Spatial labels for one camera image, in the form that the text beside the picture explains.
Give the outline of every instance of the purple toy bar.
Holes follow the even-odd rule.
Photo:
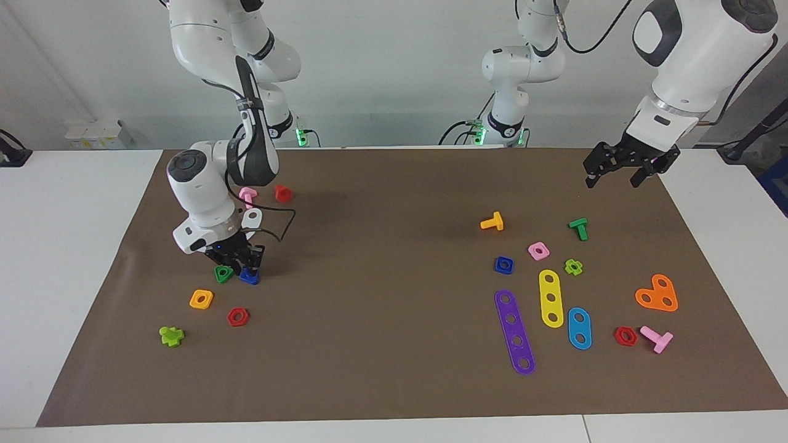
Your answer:
[[[532,373],[537,368],[537,364],[533,359],[530,344],[528,344],[526,327],[522,324],[515,295],[506,289],[501,289],[495,293],[495,305],[498,308],[500,326],[504,330],[506,345],[509,347],[512,367],[518,374]]]

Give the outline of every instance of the orange toy piece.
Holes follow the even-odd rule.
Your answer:
[[[638,289],[635,292],[637,303],[648,309],[675,312],[678,309],[678,298],[671,279],[662,274],[654,274],[651,284],[654,289]]]
[[[208,309],[210,302],[214,300],[214,293],[206,291],[205,289],[197,289],[194,294],[191,294],[189,306],[195,309]]]
[[[484,220],[482,223],[479,224],[482,229],[490,229],[495,228],[499,231],[504,230],[504,220],[500,216],[500,212],[495,211],[492,213],[492,218],[489,220]]]

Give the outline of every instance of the yellow square nut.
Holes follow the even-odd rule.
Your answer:
[[[205,289],[197,289],[194,294],[191,294],[189,306],[195,309],[208,309],[210,302],[214,299],[214,293],[206,291]]]

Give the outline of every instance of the plastic toy piece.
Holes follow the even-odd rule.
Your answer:
[[[171,348],[180,346],[180,341],[185,337],[182,329],[176,327],[168,328],[167,326],[162,326],[158,330],[158,335],[162,336],[162,344],[166,344]]]
[[[531,257],[536,261],[544,260],[550,256],[550,250],[540,241],[530,245],[528,247],[528,253],[531,254]]]
[[[227,321],[233,328],[243,326],[249,321],[249,311],[247,311],[245,307],[234,307],[230,310],[230,313],[227,314]]]
[[[232,270],[230,266],[216,266],[214,268],[214,276],[216,276],[216,281],[218,281],[221,285],[227,283],[227,280],[232,278],[233,274],[235,273],[236,271]]]
[[[591,347],[591,317],[585,309],[573,307],[569,310],[569,342],[581,351]]]
[[[504,220],[500,216],[500,212],[495,211],[492,213],[492,218],[489,220],[484,220],[482,223],[479,224],[482,229],[490,229],[495,228],[499,231],[504,230]]]
[[[661,354],[667,344],[673,340],[672,333],[666,332],[665,335],[659,335],[658,333],[654,332],[654,329],[651,329],[648,326],[643,326],[641,328],[641,334],[654,342],[654,352],[657,354]]]
[[[249,268],[244,267],[241,270],[241,275],[239,275],[238,278],[244,283],[256,285],[260,282],[260,270],[256,270],[253,274]]]
[[[277,199],[279,203],[287,203],[292,200],[293,191],[283,184],[278,184],[273,187],[273,197]]]
[[[637,343],[637,334],[635,330],[630,328],[629,326],[619,326],[615,328],[615,340],[619,342],[622,346],[635,346]]]
[[[498,257],[495,260],[495,271],[509,275],[515,270],[515,261],[508,257]]]
[[[533,359],[526,327],[522,324],[515,295],[501,289],[495,293],[495,305],[498,308],[500,327],[504,330],[504,338],[507,348],[509,348],[511,367],[521,375],[533,373],[537,368],[537,363]]]
[[[574,275],[577,277],[578,275],[583,273],[583,264],[575,259],[568,259],[565,263],[567,267],[563,268],[569,275]]]
[[[675,312],[678,310],[678,298],[670,278],[662,274],[655,274],[654,277],[651,277],[651,284],[654,289],[638,289],[635,292],[635,300],[638,304],[658,311]]]
[[[580,236],[580,241],[586,241],[589,239],[589,234],[585,231],[585,225],[588,224],[589,221],[587,219],[578,218],[575,221],[570,221],[569,227],[578,230],[578,236]]]
[[[257,196],[257,189],[249,188],[249,187],[243,187],[243,188],[241,188],[240,191],[238,191],[238,196],[244,202],[247,203],[246,204],[247,209],[251,209],[251,208],[253,208],[253,206],[251,205],[252,199]]]
[[[542,322],[551,328],[563,326],[561,282],[555,271],[546,269],[539,273],[539,300],[541,301]]]
[[[214,293],[206,291],[205,289],[197,289],[195,293],[191,294],[189,306],[195,309],[208,309],[210,302],[214,300]]]

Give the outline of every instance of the yellow toy piece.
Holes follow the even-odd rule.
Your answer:
[[[197,289],[194,294],[191,294],[189,306],[195,309],[208,309],[210,302],[214,300],[214,293],[206,291],[205,289]]]
[[[492,213],[492,218],[489,220],[484,220],[482,223],[479,223],[482,229],[490,229],[495,228],[499,231],[504,230],[504,220],[500,216],[500,212],[495,211]]]
[[[551,328],[563,326],[561,281],[558,274],[552,270],[546,269],[539,273],[539,300],[541,301],[542,322]]]

